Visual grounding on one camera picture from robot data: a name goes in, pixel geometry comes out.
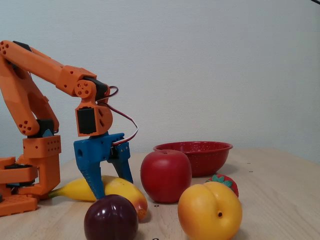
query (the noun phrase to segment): strawberry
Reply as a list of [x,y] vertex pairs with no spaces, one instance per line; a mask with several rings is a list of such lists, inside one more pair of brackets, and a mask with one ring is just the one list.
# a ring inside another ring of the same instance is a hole
[[207,182],[218,182],[226,185],[227,187],[231,188],[232,191],[235,193],[237,197],[239,197],[239,191],[238,191],[238,186],[235,181],[232,180],[231,177],[228,177],[226,175],[222,174],[215,174],[211,178],[209,178]]

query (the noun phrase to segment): yellow peach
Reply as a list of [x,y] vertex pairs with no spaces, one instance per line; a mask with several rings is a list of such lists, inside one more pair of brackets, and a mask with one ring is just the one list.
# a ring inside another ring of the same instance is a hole
[[178,217],[191,240],[230,240],[241,225],[242,206],[229,187],[211,181],[183,192]]

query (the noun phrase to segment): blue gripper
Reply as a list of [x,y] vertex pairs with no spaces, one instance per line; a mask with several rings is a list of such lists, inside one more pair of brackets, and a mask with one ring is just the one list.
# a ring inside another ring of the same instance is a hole
[[105,196],[100,162],[112,163],[118,176],[133,183],[128,159],[129,143],[112,146],[113,142],[123,139],[124,133],[109,135],[108,132],[98,137],[90,137],[73,143],[76,165],[87,181],[96,199]]

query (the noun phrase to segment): red bowl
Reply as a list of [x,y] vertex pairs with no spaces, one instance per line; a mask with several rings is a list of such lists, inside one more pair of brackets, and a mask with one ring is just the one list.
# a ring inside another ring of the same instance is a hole
[[155,146],[153,150],[177,150],[189,158],[192,177],[214,175],[226,162],[233,146],[218,141],[183,141]]

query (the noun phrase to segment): red wire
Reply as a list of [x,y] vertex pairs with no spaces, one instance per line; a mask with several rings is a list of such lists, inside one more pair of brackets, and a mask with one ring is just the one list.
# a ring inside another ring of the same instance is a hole
[[130,141],[131,139],[133,139],[133,138],[137,135],[138,130],[139,130],[139,127],[137,126],[137,124],[135,123],[135,121],[134,121],[131,117],[129,117],[128,115],[124,114],[123,112],[121,112],[121,111],[113,108],[113,107],[110,106],[108,103],[100,102],[99,104],[104,104],[104,105],[106,105],[108,108],[110,108],[112,111],[114,111],[115,113],[117,113],[117,114],[125,117],[126,119],[129,119],[131,122],[133,122],[133,124],[134,124],[135,127],[136,127],[136,131],[135,131],[134,134],[132,134],[130,137],[128,137],[128,138],[126,138],[126,139],[123,139],[123,140],[119,140],[119,141],[114,142],[114,143],[112,144],[113,146],[126,143],[126,142]]
[[112,94],[110,94],[110,95],[107,95],[107,92],[105,92],[105,93],[104,93],[104,98],[99,99],[99,101],[104,100],[104,99],[107,99],[107,98],[111,98],[111,97],[113,97],[114,95],[116,95],[116,94],[119,92],[119,88],[116,87],[116,86],[110,86],[109,88],[110,88],[110,89],[115,89],[115,92],[112,93]]

